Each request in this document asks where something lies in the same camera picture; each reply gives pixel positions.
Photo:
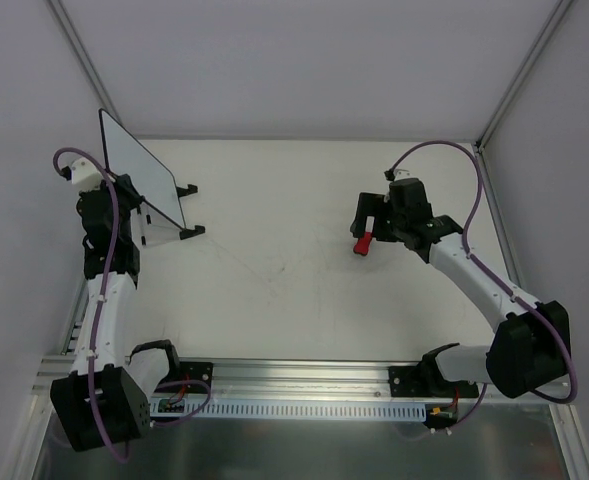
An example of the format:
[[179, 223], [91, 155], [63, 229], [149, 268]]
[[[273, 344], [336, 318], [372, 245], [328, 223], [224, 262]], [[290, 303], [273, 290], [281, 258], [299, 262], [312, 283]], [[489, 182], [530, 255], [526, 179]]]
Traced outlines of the small black-framed whiteboard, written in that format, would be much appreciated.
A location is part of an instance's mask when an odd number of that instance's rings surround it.
[[172, 172], [107, 111], [100, 109], [98, 116], [107, 169], [129, 175], [141, 196], [161, 202], [164, 190], [176, 184]]

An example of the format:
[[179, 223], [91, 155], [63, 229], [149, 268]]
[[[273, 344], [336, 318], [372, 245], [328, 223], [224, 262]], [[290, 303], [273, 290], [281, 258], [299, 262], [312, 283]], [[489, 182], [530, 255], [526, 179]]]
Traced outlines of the red bone-shaped eraser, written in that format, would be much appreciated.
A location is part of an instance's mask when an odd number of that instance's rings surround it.
[[362, 257], [367, 256], [372, 240], [372, 233], [365, 232], [362, 237], [356, 239], [356, 243], [352, 249], [353, 253]]

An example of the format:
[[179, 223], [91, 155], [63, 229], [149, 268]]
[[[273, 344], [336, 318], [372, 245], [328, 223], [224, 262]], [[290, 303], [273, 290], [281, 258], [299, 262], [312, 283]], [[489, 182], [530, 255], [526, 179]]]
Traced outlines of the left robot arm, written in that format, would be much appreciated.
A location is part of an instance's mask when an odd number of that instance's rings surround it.
[[81, 192], [76, 205], [85, 231], [88, 305], [71, 371], [52, 382], [50, 399], [77, 452], [145, 436], [152, 394], [156, 388], [170, 391], [182, 379], [170, 341], [126, 347], [140, 272], [130, 217], [141, 202], [130, 177], [120, 175]]

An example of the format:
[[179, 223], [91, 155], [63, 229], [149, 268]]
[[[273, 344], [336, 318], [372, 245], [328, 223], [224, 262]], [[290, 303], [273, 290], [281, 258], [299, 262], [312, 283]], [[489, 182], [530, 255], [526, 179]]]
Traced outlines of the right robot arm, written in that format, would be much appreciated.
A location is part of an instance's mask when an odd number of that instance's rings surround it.
[[488, 346], [451, 343], [425, 353], [416, 375], [430, 395], [474, 382], [492, 384], [514, 399], [538, 394], [563, 376], [576, 379], [567, 310], [557, 301], [539, 301], [485, 266], [466, 230], [448, 215], [434, 215], [419, 179], [392, 181], [385, 194], [360, 193], [350, 232], [357, 255], [367, 255], [373, 241], [400, 243], [417, 254], [458, 287], [494, 333]]

